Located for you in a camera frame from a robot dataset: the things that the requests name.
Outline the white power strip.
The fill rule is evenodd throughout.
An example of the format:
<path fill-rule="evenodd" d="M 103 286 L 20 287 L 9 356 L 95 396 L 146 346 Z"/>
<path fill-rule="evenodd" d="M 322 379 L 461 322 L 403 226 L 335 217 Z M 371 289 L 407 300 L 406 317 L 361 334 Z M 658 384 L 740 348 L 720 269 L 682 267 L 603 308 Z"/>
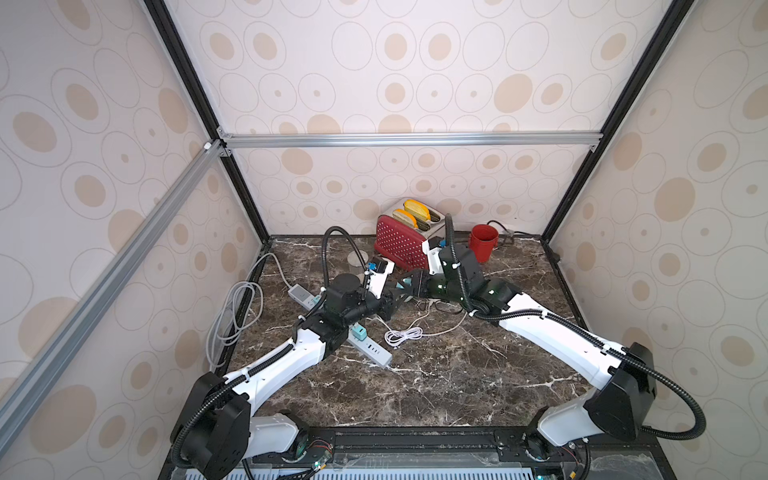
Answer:
<path fill-rule="evenodd" d="M 319 360 L 324 360 L 347 342 L 378 366 L 388 367 L 392 361 L 392 354 L 369 335 L 363 341 L 354 339 L 350 328 L 355 323 L 348 327 L 337 326 L 321 317 L 320 309 L 325 301 L 325 290 L 321 293 L 318 304 L 298 320 L 293 334 L 294 349 L 309 351 L 310 348 L 314 348 L 318 352 Z"/>

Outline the teal charger with white cable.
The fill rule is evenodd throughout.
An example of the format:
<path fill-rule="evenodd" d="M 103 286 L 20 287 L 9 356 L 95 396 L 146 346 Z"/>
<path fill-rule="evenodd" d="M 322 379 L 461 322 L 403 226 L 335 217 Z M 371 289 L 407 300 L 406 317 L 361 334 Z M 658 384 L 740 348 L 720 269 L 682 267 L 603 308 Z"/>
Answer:
<path fill-rule="evenodd" d="M 431 313 L 431 306 L 428 305 L 425 313 L 417 318 L 415 318 L 412 323 L 409 325 L 409 327 L 405 330 L 395 330 L 388 326 L 387 322 L 379 315 L 379 314 L 373 314 L 369 316 L 369 319 L 375 319 L 382 323 L 385 328 L 386 332 L 384 334 L 384 340 L 385 342 L 393 348 L 398 348 L 402 344 L 412 341 L 412 340 L 419 340 L 425 336 L 424 330 L 421 326 L 418 326 L 418 323 L 426 319 L 429 314 Z M 355 323 L 351 328 L 351 335 L 354 339 L 363 341 L 368 338 L 368 333 L 366 328 L 360 324 Z"/>

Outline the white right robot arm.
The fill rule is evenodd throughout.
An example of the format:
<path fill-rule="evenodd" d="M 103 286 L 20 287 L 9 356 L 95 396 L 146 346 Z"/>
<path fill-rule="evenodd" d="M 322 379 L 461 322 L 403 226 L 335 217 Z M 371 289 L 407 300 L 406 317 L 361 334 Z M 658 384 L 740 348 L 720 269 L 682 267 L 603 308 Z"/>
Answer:
<path fill-rule="evenodd" d="M 580 397 L 536 414 L 525 435 L 532 456 L 600 434 L 623 441 L 633 441 L 641 433 L 672 441 L 704 434 L 704 410 L 683 387 L 655 369 L 648 348 L 639 343 L 625 347 L 596 336 L 543 307 L 513 283 L 485 277 L 476 255 L 456 242 L 450 216 L 445 218 L 445 234 L 445 244 L 437 251 L 437 270 L 413 271 L 404 280 L 408 294 L 459 304 L 469 317 L 543 348 L 591 386 Z M 688 406 L 694 418 L 691 427 L 665 431 L 646 424 L 658 385 Z"/>

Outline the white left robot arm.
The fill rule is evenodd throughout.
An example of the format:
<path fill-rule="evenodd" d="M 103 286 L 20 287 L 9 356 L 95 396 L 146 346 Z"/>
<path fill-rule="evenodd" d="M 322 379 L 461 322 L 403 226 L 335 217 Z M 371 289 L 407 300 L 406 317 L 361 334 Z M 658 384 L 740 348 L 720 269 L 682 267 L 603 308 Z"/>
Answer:
<path fill-rule="evenodd" d="M 255 362 L 224 376 L 203 374 L 192 387 L 170 435 L 170 461 L 207 479 L 223 479 L 248 459 L 279 454 L 290 462 L 310 448 L 295 416 L 258 416 L 261 406 L 303 371 L 334 354 L 366 317 L 388 318 L 395 299 L 386 282 L 393 261 L 362 261 L 363 274 L 332 277 L 323 263 L 318 303 L 300 315 L 291 337 Z"/>

